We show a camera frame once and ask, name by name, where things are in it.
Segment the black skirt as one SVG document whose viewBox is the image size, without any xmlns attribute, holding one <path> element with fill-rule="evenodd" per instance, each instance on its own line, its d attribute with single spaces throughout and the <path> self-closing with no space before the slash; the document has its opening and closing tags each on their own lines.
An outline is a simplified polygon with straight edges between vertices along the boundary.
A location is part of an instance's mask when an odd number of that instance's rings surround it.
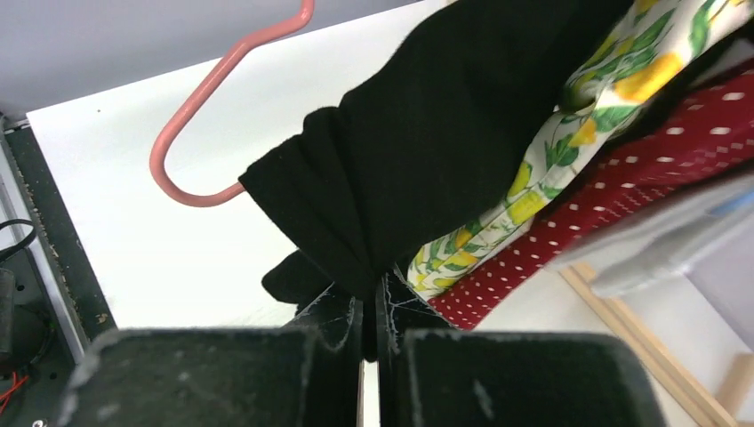
<svg viewBox="0 0 754 427">
<path fill-rule="evenodd" d="M 263 288 L 300 307 L 328 286 L 372 302 L 393 266 L 500 203 L 567 79 L 629 8 L 477 0 L 429 16 L 240 176 L 296 246 Z"/>
</svg>

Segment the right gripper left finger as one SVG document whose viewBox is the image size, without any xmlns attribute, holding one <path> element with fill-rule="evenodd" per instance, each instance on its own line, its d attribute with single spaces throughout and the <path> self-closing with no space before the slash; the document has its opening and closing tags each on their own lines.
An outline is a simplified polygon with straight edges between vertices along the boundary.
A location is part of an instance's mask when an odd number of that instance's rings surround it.
<svg viewBox="0 0 754 427">
<path fill-rule="evenodd" d="M 363 359 L 363 303 L 329 285 L 312 302 L 299 309 L 285 328 L 314 332 L 332 353 Z"/>
</svg>

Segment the lemon print skirt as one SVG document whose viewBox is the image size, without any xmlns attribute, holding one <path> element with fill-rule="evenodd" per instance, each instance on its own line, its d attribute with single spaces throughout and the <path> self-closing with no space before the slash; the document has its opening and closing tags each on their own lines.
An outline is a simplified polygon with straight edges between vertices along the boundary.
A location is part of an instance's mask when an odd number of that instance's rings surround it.
<svg viewBox="0 0 754 427">
<path fill-rule="evenodd" d="M 424 245 L 406 283 L 429 299 L 526 232 L 598 150 L 624 131 L 683 68 L 753 15 L 750 1 L 636 1 L 569 78 L 493 209 Z"/>
</svg>

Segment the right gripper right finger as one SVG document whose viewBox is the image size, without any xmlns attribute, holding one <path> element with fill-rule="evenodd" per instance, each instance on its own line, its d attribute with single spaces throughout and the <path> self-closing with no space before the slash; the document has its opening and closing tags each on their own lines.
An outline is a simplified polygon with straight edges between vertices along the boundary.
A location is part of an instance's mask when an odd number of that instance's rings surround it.
<svg viewBox="0 0 754 427">
<path fill-rule="evenodd" d="M 405 333 L 414 329 L 454 329 L 454 326 L 407 284 L 399 268 L 386 272 L 376 289 L 375 337 L 378 360 L 393 359 Z"/>
</svg>

